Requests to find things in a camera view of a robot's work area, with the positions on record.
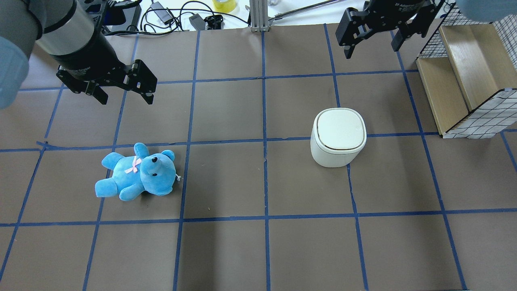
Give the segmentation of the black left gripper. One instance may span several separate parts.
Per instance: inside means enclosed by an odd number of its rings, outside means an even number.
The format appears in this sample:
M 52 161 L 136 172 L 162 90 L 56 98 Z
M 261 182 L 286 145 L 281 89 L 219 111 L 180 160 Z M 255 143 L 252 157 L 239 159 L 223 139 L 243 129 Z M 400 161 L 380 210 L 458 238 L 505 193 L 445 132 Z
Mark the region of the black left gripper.
M 156 92 L 157 77 L 141 59 L 130 65 L 119 60 L 115 49 L 105 36 L 95 31 L 83 48 L 68 55 L 54 55 L 59 63 L 56 76 L 75 94 L 85 93 L 102 105 L 107 105 L 108 94 L 100 85 L 133 91 L 151 105 Z

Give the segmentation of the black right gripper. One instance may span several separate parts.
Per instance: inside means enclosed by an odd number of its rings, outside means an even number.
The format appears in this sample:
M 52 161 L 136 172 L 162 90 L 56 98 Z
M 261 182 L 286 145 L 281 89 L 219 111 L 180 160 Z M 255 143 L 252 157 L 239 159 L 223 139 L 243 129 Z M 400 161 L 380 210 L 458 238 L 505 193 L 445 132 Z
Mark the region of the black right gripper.
M 399 28 L 391 41 L 393 51 L 398 52 L 412 35 L 426 37 L 444 3 L 444 0 L 438 4 L 433 0 L 372 0 L 364 11 L 345 9 L 335 37 L 346 59 L 350 59 L 357 44 L 370 38 L 375 31 Z

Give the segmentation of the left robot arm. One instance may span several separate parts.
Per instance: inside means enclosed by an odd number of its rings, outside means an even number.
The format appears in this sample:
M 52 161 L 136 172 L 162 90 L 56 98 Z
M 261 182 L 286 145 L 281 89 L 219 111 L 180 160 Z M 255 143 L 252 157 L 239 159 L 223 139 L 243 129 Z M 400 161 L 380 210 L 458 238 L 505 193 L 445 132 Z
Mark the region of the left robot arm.
M 157 78 L 144 61 L 124 64 L 103 32 L 126 20 L 124 10 L 138 0 L 2 0 L 1 108 L 15 100 L 39 46 L 59 68 L 57 78 L 73 93 L 107 104 L 104 86 L 133 91 L 153 103 Z

